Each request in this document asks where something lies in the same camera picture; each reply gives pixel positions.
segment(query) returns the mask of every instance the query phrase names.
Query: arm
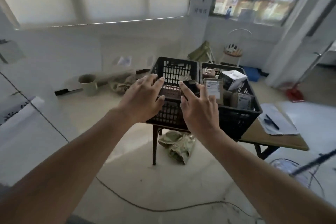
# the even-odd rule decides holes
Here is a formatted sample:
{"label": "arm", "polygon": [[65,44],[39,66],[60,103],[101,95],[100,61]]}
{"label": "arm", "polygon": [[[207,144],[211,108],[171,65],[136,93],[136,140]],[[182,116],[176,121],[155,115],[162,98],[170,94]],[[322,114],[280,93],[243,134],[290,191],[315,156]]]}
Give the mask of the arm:
{"label": "arm", "polygon": [[203,85],[199,85],[197,98],[183,82],[179,84],[188,98],[181,98],[181,108],[189,130],[221,163],[266,223],[336,223],[333,206],[219,128],[216,99],[208,96]]}
{"label": "arm", "polygon": [[117,108],[18,181],[0,202],[0,223],[65,223],[127,130],[162,108],[164,78],[152,86],[156,77],[138,80]]}

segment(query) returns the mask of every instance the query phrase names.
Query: hand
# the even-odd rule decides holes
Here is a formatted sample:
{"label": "hand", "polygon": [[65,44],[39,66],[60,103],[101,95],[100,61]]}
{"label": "hand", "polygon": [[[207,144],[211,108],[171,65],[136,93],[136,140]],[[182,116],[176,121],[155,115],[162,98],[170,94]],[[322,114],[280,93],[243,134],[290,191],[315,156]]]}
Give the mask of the hand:
{"label": "hand", "polygon": [[198,98],[182,81],[178,84],[188,99],[181,96],[183,118],[189,131],[200,139],[212,131],[220,130],[216,97],[209,96],[204,85],[197,84]]}
{"label": "hand", "polygon": [[153,84],[157,76],[150,74],[137,80],[120,101],[118,108],[131,119],[132,124],[145,122],[157,115],[165,103],[165,96],[157,99],[165,78],[161,77]]}

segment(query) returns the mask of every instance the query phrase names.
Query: table leg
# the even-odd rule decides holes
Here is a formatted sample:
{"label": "table leg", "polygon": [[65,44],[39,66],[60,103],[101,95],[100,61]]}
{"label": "table leg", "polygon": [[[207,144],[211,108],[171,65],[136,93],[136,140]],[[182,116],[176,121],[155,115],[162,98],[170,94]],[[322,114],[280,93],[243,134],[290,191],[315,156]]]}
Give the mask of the table leg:
{"label": "table leg", "polygon": [[158,129],[159,127],[153,125],[153,165],[156,165],[156,148],[158,145]]}
{"label": "table leg", "polygon": [[275,152],[280,147],[278,146],[268,146],[266,150],[261,151],[259,144],[254,144],[255,151],[257,152],[257,156],[262,160],[265,160],[268,156],[270,156],[273,152]]}

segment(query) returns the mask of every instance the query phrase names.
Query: ceramic cup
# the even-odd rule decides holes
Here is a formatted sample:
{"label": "ceramic cup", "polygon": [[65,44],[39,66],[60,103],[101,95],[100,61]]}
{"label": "ceramic cup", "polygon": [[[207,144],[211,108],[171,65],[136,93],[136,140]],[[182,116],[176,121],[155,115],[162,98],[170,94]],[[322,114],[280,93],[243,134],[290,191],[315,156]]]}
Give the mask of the ceramic cup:
{"label": "ceramic cup", "polygon": [[96,76],[94,74],[83,74],[78,78],[78,82],[81,84],[87,96],[94,96],[97,94],[98,86],[95,80]]}

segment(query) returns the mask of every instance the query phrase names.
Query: product box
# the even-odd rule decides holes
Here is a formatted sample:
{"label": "product box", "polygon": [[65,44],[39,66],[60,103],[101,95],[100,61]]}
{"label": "product box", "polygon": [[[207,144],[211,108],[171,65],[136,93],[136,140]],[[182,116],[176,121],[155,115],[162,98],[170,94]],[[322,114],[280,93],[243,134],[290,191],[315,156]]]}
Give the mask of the product box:
{"label": "product box", "polygon": [[241,85],[241,82],[247,79],[247,76],[241,72],[238,72],[237,70],[231,70],[222,71],[218,78],[223,79],[224,89],[235,90]]}
{"label": "product box", "polygon": [[204,78],[203,84],[207,87],[208,95],[216,96],[216,102],[223,105],[223,79]]}

